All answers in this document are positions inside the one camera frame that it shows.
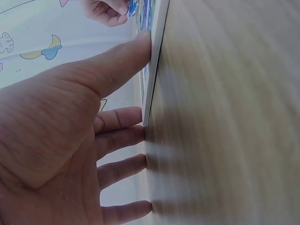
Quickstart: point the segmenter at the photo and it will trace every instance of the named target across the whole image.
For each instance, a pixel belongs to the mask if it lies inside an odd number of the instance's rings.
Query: cartoon print
[[[100,111],[103,111],[103,109],[104,109],[106,103],[107,103],[107,99],[102,99],[102,100],[100,101]]]
[[[25,5],[25,4],[34,2],[34,1],[36,1],[36,0],[10,0],[10,1],[8,1],[8,2],[5,2],[5,3],[4,3],[4,4],[5,4],[4,6],[2,6],[2,5],[0,4],[0,14],[5,13],[5,12],[7,12],[7,11],[9,11],[9,10],[14,9],[14,8],[23,6],[23,5]],[[61,7],[64,7],[64,6],[67,4],[67,2],[68,2],[69,0],[59,0],[59,1],[60,1],[60,6],[61,6]]]
[[[19,6],[31,3],[36,0],[11,0],[4,3],[4,6],[0,7],[0,14],[5,13],[11,9],[17,8]]]
[[[140,32],[141,31],[141,21],[142,21],[142,14],[141,14],[141,7],[142,7],[142,3],[139,3],[139,6],[137,8],[137,12],[136,12],[136,28],[137,31]]]
[[[152,25],[153,25],[153,18],[154,18],[154,14],[155,14],[155,5],[156,5],[156,0],[152,0],[152,6],[151,6],[151,11],[150,11],[150,16],[149,18],[151,18],[150,21],[150,29],[152,29]]]
[[[127,16],[128,17],[131,17],[131,16],[134,16],[136,14],[136,9],[137,7],[139,6],[139,2],[138,0],[131,0],[129,3],[128,3],[128,12],[127,12]]]
[[[52,44],[48,48],[39,51],[23,53],[20,56],[26,60],[33,60],[43,55],[47,60],[53,60],[56,57],[58,50],[61,48],[62,45],[60,38],[52,34]]]
[[[0,37],[0,53],[4,53],[6,50],[11,53],[14,49],[14,41],[9,34],[3,33]]]
[[[147,12],[148,12],[148,0],[143,0],[144,2],[144,7],[143,7],[143,12],[142,12],[142,25],[141,28],[142,30],[147,29]]]

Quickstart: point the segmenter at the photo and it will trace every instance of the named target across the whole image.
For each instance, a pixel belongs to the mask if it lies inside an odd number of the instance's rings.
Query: skin
[[[130,0],[80,0],[85,15],[108,27],[126,23]]]
[[[96,165],[144,140],[140,108],[99,108],[149,62],[150,45],[146,31],[0,90],[0,224],[118,225],[151,211],[146,201],[101,207],[99,200],[104,188],[143,170],[144,155]]]

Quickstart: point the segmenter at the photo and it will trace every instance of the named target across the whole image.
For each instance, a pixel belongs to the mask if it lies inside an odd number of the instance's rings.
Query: wooden surface
[[[171,0],[146,152],[153,225],[300,224],[300,1]]]

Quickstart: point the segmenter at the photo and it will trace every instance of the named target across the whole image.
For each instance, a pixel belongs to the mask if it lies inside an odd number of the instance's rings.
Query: cartoon illustration
[[[107,103],[107,99],[102,99],[100,102],[100,111],[103,111],[105,105]]]
[[[141,31],[141,21],[142,21],[141,7],[142,7],[142,1],[140,1],[139,7],[137,8],[137,12],[136,12],[136,28],[138,32]]]
[[[156,0],[141,0],[137,16],[138,30],[152,30]]]
[[[131,17],[131,16],[134,16],[136,14],[136,9],[137,7],[139,6],[139,2],[138,0],[131,0],[129,3],[129,9],[128,9],[128,12],[127,12],[127,16],[128,17]]]
[[[3,14],[9,10],[12,10],[14,8],[23,6],[25,4],[28,4],[28,3],[31,3],[34,1],[36,1],[36,0],[7,0],[4,3],[1,2],[0,3],[0,14]],[[57,1],[60,1],[60,6],[64,7],[67,4],[67,2],[70,0],[57,0]]]
[[[11,9],[17,8],[19,6],[25,5],[27,3],[31,3],[33,1],[36,0],[14,0],[3,2],[2,7],[0,7],[0,14],[5,13]]]
[[[20,56],[26,60],[33,60],[43,55],[47,60],[53,60],[56,57],[58,50],[61,48],[60,38],[52,34],[52,44],[48,48],[40,51],[23,53]]]
[[[14,49],[14,41],[9,34],[3,33],[0,37],[0,53],[4,53],[6,50],[11,53]]]

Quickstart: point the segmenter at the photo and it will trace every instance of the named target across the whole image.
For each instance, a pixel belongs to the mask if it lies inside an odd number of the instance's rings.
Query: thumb
[[[124,0],[101,0],[101,1],[109,5],[112,9],[114,9],[121,15],[125,15],[128,11],[128,5]]]
[[[144,31],[133,41],[118,45],[101,55],[64,65],[80,72],[59,76],[62,80],[88,87],[100,98],[105,98],[143,69],[150,61],[150,56],[150,32]]]

